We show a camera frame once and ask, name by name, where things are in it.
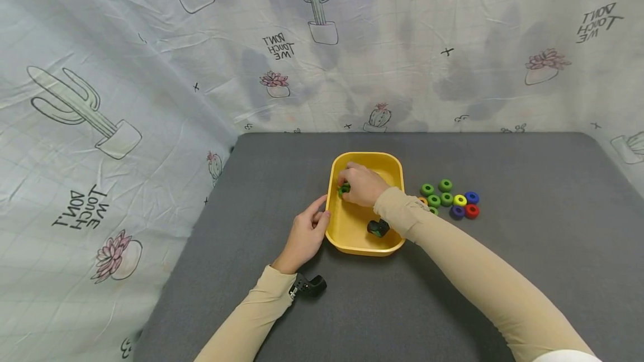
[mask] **gray cloth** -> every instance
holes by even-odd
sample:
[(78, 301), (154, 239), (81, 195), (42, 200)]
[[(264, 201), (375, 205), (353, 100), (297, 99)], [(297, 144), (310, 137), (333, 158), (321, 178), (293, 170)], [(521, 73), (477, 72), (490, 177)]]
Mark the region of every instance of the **gray cloth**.
[[(644, 202), (583, 134), (248, 134), (235, 147), (136, 348), (192, 361), (283, 247), (293, 217), (326, 193), (347, 151), (402, 163), (405, 191), (453, 181), (481, 215), (455, 222), (541, 289), (604, 361), (644, 355)], [(441, 208), (441, 217), (449, 218)], [(493, 325), (414, 244), (385, 258), (325, 240), (299, 298), (257, 361), (512, 361)]]

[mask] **beige sleeve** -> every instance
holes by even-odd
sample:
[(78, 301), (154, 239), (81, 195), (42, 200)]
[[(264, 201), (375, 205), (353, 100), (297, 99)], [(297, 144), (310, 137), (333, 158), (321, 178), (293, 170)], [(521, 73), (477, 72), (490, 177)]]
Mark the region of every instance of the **beige sleeve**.
[(267, 265), (257, 285), (228, 316), (195, 362), (253, 362), (275, 320), (293, 302), (288, 290), (296, 274), (281, 274)]
[(470, 235), (427, 212), (418, 198), (390, 188), (373, 209), (427, 252), (449, 281), (499, 329), (516, 361), (534, 361), (562, 349), (593, 355), (546, 295)]

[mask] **wrinkled fabric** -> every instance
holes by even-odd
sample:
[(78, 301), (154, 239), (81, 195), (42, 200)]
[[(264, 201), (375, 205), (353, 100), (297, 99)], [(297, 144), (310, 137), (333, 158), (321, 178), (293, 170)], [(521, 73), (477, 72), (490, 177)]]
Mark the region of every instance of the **wrinkled fabric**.
[(0, 0), (0, 359), (129, 358), (247, 132), (577, 131), (644, 192), (644, 0)]

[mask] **blue ring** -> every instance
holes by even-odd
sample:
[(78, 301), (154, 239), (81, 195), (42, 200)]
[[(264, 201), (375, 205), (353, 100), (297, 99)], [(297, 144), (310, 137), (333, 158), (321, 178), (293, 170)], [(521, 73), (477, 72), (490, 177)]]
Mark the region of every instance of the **blue ring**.
[(465, 209), (461, 206), (452, 206), (452, 208), (449, 209), (449, 215), (457, 221), (461, 220), (465, 217)]
[(465, 199), (467, 200), (467, 204), (478, 204), (480, 200), (479, 195), (476, 194), (476, 192), (465, 193)]

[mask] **yellow container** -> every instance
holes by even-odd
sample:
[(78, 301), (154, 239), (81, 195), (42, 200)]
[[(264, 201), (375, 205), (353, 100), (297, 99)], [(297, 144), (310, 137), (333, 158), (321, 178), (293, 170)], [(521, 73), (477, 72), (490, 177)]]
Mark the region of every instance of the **yellow container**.
[(380, 216), (372, 208), (343, 201), (338, 196), (338, 174), (349, 161), (378, 172), (386, 183), (404, 192), (403, 166), (393, 155), (383, 152), (347, 152), (340, 155), (333, 162), (329, 178), (326, 209), (331, 211), (331, 221), (326, 229), (326, 238), (344, 253), (389, 256), (403, 245), (404, 239), (394, 230), (389, 230), (382, 238), (369, 234), (367, 224), (371, 220), (380, 220)]

